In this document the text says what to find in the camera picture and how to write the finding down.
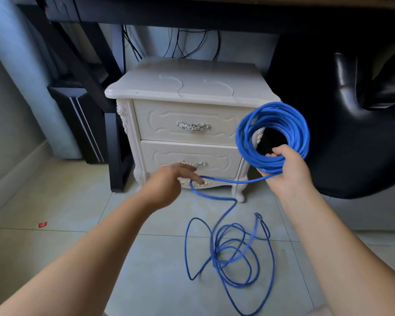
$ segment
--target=baseboard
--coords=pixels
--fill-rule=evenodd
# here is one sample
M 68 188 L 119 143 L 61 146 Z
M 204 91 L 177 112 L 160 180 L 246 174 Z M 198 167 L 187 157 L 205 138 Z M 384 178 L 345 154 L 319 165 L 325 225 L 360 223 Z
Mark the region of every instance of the baseboard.
M 0 208 L 52 155 L 50 144 L 44 141 L 0 180 Z

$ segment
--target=drawer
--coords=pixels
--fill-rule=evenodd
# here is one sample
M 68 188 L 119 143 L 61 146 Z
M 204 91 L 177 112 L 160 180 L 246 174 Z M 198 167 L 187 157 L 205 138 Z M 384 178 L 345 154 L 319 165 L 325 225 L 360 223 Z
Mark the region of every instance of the drawer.
M 169 101 L 133 100 L 141 139 L 235 146 L 238 123 L 252 108 Z M 208 129 L 187 131 L 184 124 L 209 124 Z
M 199 175 L 234 178 L 241 162 L 241 155 L 233 146 L 146 140 L 142 140 L 141 145 L 148 173 L 182 160 L 188 163 L 205 162 L 205 165 L 197 167 L 196 173 Z

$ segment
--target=bedside table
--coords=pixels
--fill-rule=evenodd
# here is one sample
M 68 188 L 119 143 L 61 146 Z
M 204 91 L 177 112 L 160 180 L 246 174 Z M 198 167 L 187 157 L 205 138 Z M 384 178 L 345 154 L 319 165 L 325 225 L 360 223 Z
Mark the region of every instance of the bedside table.
M 139 188 L 160 166 L 175 162 L 196 166 L 198 175 L 246 181 L 249 164 L 235 145 L 237 125 L 255 108 L 279 101 L 254 64 L 150 57 L 105 95 L 117 99 Z M 263 128 L 253 135 L 254 146 L 262 134 Z M 179 180 L 190 188 L 189 180 Z M 231 185 L 232 196 L 244 202 L 246 184 L 205 180 L 194 186 L 220 185 Z

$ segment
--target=black desk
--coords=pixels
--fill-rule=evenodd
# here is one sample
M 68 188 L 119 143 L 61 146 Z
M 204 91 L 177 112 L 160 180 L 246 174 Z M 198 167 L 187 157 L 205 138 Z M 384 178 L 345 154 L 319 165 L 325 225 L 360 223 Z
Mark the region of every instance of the black desk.
M 13 0 L 105 113 L 112 191 L 123 191 L 132 164 L 114 100 L 107 99 L 60 22 L 79 23 L 115 82 L 124 73 L 122 24 L 224 31 L 300 34 L 346 42 L 395 42 L 395 10 L 297 7 L 193 0 Z M 113 51 L 98 23 L 114 24 Z

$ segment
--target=blue cable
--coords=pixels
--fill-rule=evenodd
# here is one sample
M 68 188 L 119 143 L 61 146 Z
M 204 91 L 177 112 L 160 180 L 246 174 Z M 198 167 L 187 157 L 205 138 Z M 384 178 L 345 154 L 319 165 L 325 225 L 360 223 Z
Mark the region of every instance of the blue cable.
M 306 124 L 306 120 L 304 117 L 298 112 L 295 108 L 282 103 L 282 102 L 272 102 L 267 103 L 258 109 L 254 110 L 252 113 L 245 116 L 241 122 L 239 123 L 236 133 L 235 133 L 235 142 L 238 148 L 238 151 L 242 155 L 242 157 L 252 166 L 257 169 L 262 170 L 265 173 L 270 173 L 270 175 L 266 175 L 264 177 L 260 177 L 254 180 L 248 181 L 233 181 L 233 180 L 225 180 L 211 176 L 202 175 L 202 178 L 214 180 L 214 181 L 222 181 L 228 183 L 236 183 L 236 184 L 248 184 L 254 183 L 257 181 L 265 180 L 269 177 L 278 175 L 282 173 L 282 167 L 284 165 L 285 158 L 282 155 L 277 157 L 268 157 L 264 155 L 260 155 L 253 146 L 252 136 L 253 134 L 260 128 L 263 127 L 270 127 L 278 130 L 279 132 L 283 133 L 287 139 L 288 145 L 297 151 L 303 158 L 306 158 L 307 154 L 309 153 L 309 141 L 310 141 L 310 133 L 309 129 Z M 237 313 L 241 316 L 253 316 L 256 315 L 260 310 L 263 308 L 263 305 L 266 303 L 269 294 L 272 290 L 273 282 L 274 282 L 274 275 L 275 275 L 275 258 L 274 253 L 272 251 L 272 246 L 269 241 L 271 236 L 268 226 L 262 219 L 262 215 L 259 213 L 254 213 L 255 215 L 255 223 L 253 226 L 253 230 L 251 233 L 248 233 L 244 230 L 244 227 L 239 223 L 233 224 L 226 224 L 222 225 L 220 228 L 217 227 L 220 225 L 221 221 L 228 215 L 229 212 L 237 205 L 237 200 L 233 197 L 218 197 L 218 196 L 211 196 L 203 194 L 197 190 L 195 190 L 192 181 L 190 181 L 190 188 L 192 191 L 202 197 L 209 198 L 211 200 L 220 200 L 220 201 L 233 201 L 233 205 L 221 216 L 218 222 L 215 224 L 214 228 L 208 226 L 202 219 L 198 217 L 194 217 L 190 220 L 189 224 L 187 225 L 186 235 L 184 238 L 184 260 L 186 263 L 186 271 L 189 279 L 193 281 L 205 268 L 205 266 L 212 260 L 212 265 L 215 268 L 216 272 L 221 279 L 222 285 L 226 291 L 228 298 L 230 299 L 232 305 L 234 306 Z M 211 243 L 209 245 L 210 256 L 204 262 L 200 270 L 196 273 L 195 276 L 190 276 L 189 265 L 187 263 L 187 234 L 189 233 L 190 224 L 195 220 L 199 220 L 205 224 L 206 228 L 210 234 Z M 256 236 L 258 225 L 263 229 L 263 232 L 266 238 L 260 238 Z M 230 229 L 237 229 L 242 232 L 241 239 L 226 239 L 222 241 L 222 238 L 226 234 L 226 232 Z M 245 242 L 246 235 L 249 236 L 247 242 Z M 251 247 L 251 244 L 254 239 L 267 241 L 269 245 L 269 250 L 272 256 L 272 276 L 268 287 L 268 292 L 266 293 L 263 301 L 259 305 L 259 307 L 250 314 L 243 314 L 234 303 L 230 293 L 228 292 L 227 285 L 233 288 L 243 288 L 252 285 L 259 276 L 260 272 L 260 264 L 257 258 L 256 253 Z M 230 256 L 228 260 L 221 260 L 219 255 L 223 250 L 233 249 L 234 252 Z M 245 254 L 247 251 L 250 251 L 256 261 L 257 270 L 256 273 L 253 275 L 252 267 L 247 260 Z M 228 277 L 224 271 L 229 264 L 236 262 L 237 260 L 244 259 L 249 267 L 249 276 L 244 283 L 239 283 L 233 281 L 230 277 Z

